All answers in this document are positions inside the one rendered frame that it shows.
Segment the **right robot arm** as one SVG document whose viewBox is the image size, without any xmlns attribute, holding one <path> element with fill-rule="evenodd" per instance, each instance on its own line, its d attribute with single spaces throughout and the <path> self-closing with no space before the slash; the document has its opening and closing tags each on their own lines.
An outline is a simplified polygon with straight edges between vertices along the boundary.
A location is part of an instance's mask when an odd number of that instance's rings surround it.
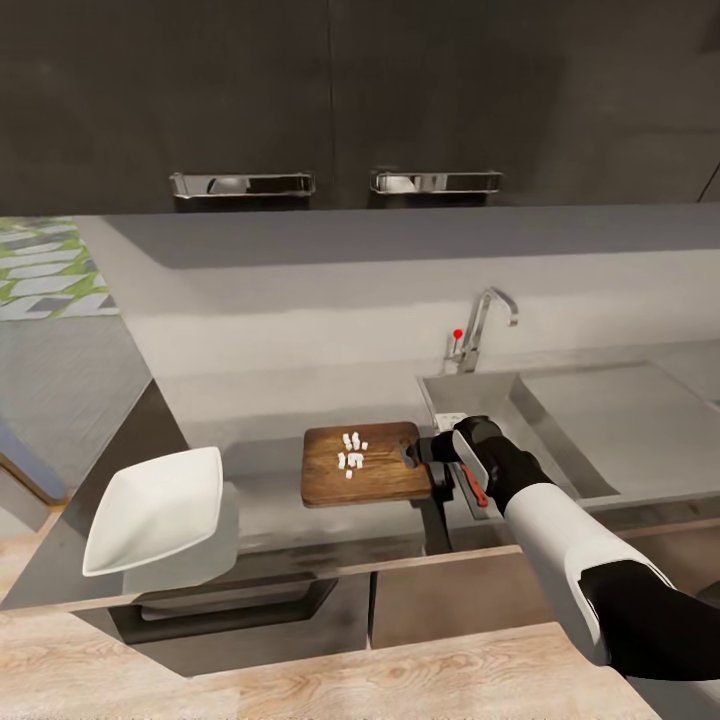
<svg viewBox="0 0 720 720">
<path fill-rule="evenodd" d="M 579 653 L 611 666 L 661 720 L 720 720 L 720 609 L 583 511 L 486 415 L 434 416 L 407 456 L 463 461 L 513 533 Z"/>
</svg>

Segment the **parer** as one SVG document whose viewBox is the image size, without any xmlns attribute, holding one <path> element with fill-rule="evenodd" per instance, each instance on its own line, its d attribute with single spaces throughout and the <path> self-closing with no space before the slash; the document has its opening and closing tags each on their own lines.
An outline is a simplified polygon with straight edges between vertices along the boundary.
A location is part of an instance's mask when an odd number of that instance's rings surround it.
<svg viewBox="0 0 720 720">
<path fill-rule="evenodd" d="M 463 461 L 459 461 L 459 463 L 461 464 L 461 469 L 463 469 L 465 475 L 467 476 L 466 478 L 468 484 L 470 485 L 471 491 L 478 499 L 477 505 L 479 505 L 479 507 L 486 507 L 489 504 L 486 493 L 483 493 L 481 486 L 477 483 L 477 480 L 473 477 L 473 474 L 469 471 L 469 469 L 467 469 L 467 466 L 463 463 Z"/>
</svg>

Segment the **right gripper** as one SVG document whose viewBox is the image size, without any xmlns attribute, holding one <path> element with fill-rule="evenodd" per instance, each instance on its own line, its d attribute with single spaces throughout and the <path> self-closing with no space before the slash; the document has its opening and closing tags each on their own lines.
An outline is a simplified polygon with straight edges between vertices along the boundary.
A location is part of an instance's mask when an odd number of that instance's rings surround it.
<svg viewBox="0 0 720 720">
<path fill-rule="evenodd" d="M 454 458 L 448 456 L 448 452 L 444 448 L 444 440 L 446 440 L 444 433 L 436 437 L 419 438 L 415 444 L 406 449 L 406 454 L 412 458 L 419 458 L 421 463 L 429 461 L 455 463 Z"/>
</svg>

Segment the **cutting board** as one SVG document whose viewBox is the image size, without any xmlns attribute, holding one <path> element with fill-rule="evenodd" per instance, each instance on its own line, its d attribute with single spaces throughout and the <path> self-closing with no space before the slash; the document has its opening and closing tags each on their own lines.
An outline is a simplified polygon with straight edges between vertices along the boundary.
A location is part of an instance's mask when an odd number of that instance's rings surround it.
<svg viewBox="0 0 720 720">
<path fill-rule="evenodd" d="M 427 494 L 434 476 L 429 463 L 405 465 L 400 443 L 420 434 L 414 422 L 311 428 L 304 435 L 301 495 L 306 504 Z M 347 440 L 356 440 L 357 447 Z M 363 461 L 351 464 L 349 453 Z M 343 464 L 341 466 L 341 456 Z"/>
</svg>

